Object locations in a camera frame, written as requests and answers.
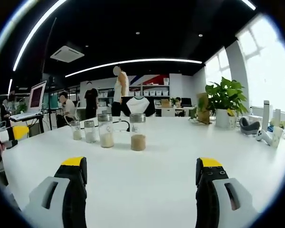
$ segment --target person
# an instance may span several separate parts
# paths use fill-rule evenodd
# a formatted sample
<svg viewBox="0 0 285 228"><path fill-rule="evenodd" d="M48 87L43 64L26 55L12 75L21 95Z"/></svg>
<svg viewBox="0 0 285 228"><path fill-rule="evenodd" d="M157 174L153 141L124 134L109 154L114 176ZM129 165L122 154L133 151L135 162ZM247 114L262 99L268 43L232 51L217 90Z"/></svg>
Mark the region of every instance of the person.
<svg viewBox="0 0 285 228"><path fill-rule="evenodd" d="M96 111L98 108L98 92L96 89L92 88L92 82L86 84L87 91L85 93L85 117L86 119L91 119L96 117Z"/></svg>
<svg viewBox="0 0 285 228"><path fill-rule="evenodd" d="M113 74L118 77L114 86L112 116L120 116L122 97L129 96L129 78L119 66L113 68Z"/></svg>
<svg viewBox="0 0 285 228"><path fill-rule="evenodd" d="M66 116L66 120L68 122L75 119L75 105L72 100L68 98L67 92L63 91L59 95L59 101L64 107L64 113ZM57 127L63 127L67 125L67 122L62 115L57 115Z"/></svg>
<svg viewBox="0 0 285 228"><path fill-rule="evenodd" d="M0 115L1 115L1 121L5 121L5 126L11 127L10 125L10 111L7 108L8 106L8 101L7 99L3 100L2 105L1 105L1 110L0 110Z"/></svg>

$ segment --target laptop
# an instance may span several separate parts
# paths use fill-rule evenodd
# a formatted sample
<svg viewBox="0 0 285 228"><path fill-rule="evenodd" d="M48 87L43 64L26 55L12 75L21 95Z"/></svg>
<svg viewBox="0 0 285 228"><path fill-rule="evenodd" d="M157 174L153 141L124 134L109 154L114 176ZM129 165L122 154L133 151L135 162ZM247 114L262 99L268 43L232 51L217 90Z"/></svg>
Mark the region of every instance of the laptop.
<svg viewBox="0 0 285 228"><path fill-rule="evenodd" d="M29 106L27 112L18 115L12 115L10 117L12 121L17 122L26 118L42 114L41 107L42 107L43 94L46 88L46 84L47 81L44 81L31 88L29 95L29 103L28 103Z"/></svg>
<svg viewBox="0 0 285 228"><path fill-rule="evenodd" d="M191 98L189 98L189 97L182 97L181 98L181 106L182 107L192 107Z"/></svg>

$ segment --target window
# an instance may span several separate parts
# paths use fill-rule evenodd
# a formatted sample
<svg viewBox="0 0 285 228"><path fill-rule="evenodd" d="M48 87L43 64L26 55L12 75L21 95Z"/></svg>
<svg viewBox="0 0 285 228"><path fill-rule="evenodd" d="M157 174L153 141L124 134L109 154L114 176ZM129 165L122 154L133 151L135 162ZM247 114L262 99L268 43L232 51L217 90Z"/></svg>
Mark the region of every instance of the window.
<svg viewBox="0 0 285 228"><path fill-rule="evenodd" d="M251 106L269 100L285 112L285 44L270 18L259 15L238 35L246 67Z"/></svg>
<svg viewBox="0 0 285 228"><path fill-rule="evenodd" d="M231 80L228 57L224 48L206 62L206 84L220 84L222 77Z"/></svg>

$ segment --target glass jar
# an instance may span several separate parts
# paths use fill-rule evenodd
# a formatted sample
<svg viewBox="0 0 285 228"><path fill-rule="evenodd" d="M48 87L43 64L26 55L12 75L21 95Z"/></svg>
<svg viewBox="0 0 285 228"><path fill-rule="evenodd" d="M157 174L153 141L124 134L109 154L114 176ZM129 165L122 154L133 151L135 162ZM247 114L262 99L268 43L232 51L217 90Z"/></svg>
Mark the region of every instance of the glass jar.
<svg viewBox="0 0 285 228"><path fill-rule="evenodd" d="M93 120L85 121L85 141L87 143L95 143L96 142L96 130Z"/></svg>
<svg viewBox="0 0 285 228"><path fill-rule="evenodd" d="M146 149L146 115L130 114L131 150Z"/></svg>
<svg viewBox="0 0 285 228"><path fill-rule="evenodd" d="M99 114L98 129L100 145L104 148L110 148L114 146L113 140L113 118L112 114Z"/></svg>
<svg viewBox="0 0 285 228"><path fill-rule="evenodd" d="M73 132L73 139L81 140L80 121L79 120L71 121L71 128Z"/></svg>

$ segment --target black shirt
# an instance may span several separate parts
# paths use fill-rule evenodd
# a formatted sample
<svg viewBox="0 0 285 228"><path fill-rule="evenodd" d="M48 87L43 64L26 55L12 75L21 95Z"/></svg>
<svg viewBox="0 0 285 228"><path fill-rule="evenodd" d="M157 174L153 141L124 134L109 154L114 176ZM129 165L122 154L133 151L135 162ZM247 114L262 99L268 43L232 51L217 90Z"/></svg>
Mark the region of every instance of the black shirt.
<svg viewBox="0 0 285 228"><path fill-rule="evenodd" d="M98 92L96 89L87 90L85 93L86 108L95 109L96 108L96 98L98 97Z"/></svg>

